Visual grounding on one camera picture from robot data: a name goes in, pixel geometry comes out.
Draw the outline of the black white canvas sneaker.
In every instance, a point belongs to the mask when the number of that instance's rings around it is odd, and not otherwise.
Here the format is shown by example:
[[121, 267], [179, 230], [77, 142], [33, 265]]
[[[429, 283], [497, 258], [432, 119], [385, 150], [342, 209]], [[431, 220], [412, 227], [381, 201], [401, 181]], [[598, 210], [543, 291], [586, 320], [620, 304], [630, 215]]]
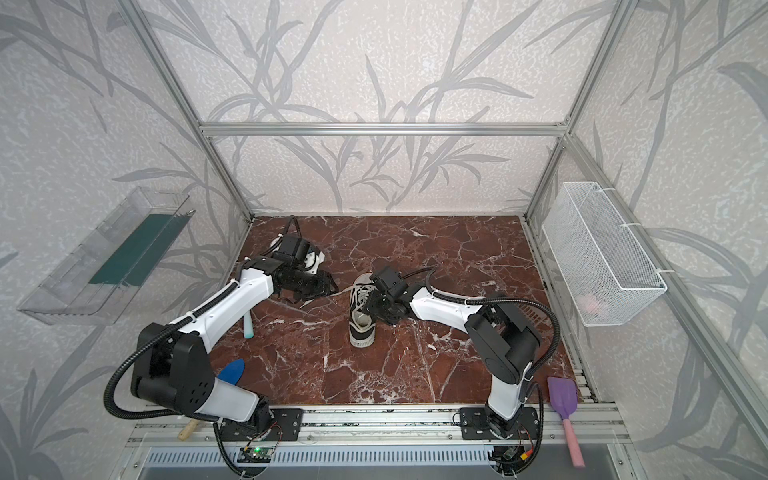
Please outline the black white canvas sneaker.
[[367, 348], [375, 341], [375, 320], [367, 313], [366, 303], [375, 289], [371, 273], [360, 275], [350, 291], [349, 337], [355, 348]]

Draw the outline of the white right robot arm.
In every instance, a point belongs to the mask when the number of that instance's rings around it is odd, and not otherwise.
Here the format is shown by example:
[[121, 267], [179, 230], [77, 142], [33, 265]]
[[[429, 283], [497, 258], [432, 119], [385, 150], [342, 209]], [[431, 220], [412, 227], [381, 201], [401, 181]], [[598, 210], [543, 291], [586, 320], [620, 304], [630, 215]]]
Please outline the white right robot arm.
[[557, 351], [561, 328], [546, 305], [523, 298], [467, 297], [434, 288], [432, 270], [410, 284], [387, 266], [371, 276], [372, 291], [362, 311], [395, 325], [413, 320], [434, 322], [469, 336], [492, 377], [486, 402], [488, 422], [505, 438], [530, 396], [536, 372]]

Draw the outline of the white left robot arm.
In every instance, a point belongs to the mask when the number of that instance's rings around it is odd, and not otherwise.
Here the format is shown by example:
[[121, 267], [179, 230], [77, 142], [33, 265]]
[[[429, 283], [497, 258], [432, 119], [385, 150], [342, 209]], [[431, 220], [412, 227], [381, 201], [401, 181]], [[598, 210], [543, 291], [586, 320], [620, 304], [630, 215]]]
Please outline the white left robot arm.
[[268, 429], [268, 400], [218, 378], [209, 354], [254, 307], [283, 290], [297, 301], [337, 293], [332, 275], [321, 267], [324, 259], [306, 239], [284, 235], [266, 254], [245, 259], [226, 286], [195, 309], [167, 325], [149, 324], [136, 351], [107, 381], [106, 411], [126, 420], [183, 415]]

